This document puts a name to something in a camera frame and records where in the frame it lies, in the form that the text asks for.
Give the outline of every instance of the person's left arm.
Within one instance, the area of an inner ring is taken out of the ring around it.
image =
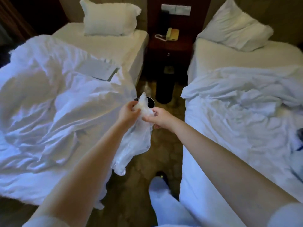
[[[131,101],[121,108],[117,122],[60,180],[30,219],[46,215],[72,227],[86,225],[122,137],[140,115],[140,110],[132,111],[137,103]]]

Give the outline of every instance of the white plastic bag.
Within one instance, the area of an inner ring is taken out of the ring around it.
[[[139,108],[141,109],[141,115],[123,136],[113,160],[112,168],[120,176],[125,175],[125,167],[133,156],[148,151],[151,146],[153,124],[144,122],[142,117],[154,116],[154,112],[148,107],[148,99],[145,92],[140,96],[139,103],[134,106],[134,110]]]

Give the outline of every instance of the person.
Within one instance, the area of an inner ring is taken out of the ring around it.
[[[86,225],[121,139],[139,118],[140,110],[132,110],[137,103],[121,108],[115,124],[60,180],[23,227]],[[155,107],[153,111],[155,117],[142,119],[177,135],[247,227],[303,226],[303,207],[295,198],[166,110]],[[152,180],[149,193],[158,225],[201,225],[171,196],[163,178]]]

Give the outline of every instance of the light switch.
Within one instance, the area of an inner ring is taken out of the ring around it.
[[[176,6],[176,14],[189,16],[191,11],[191,6],[177,5]]]
[[[161,10],[167,10],[169,11],[169,14],[176,14],[176,6],[175,5],[161,5]]]

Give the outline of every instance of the wooden nightstand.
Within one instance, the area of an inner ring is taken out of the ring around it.
[[[187,69],[191,61],[193,38],[180,32],[177,41],[162,41],[150,37],[146,55],[146,64],[152,77],[162,74],[165,66],[173,66],[179,82],[187,83]]]

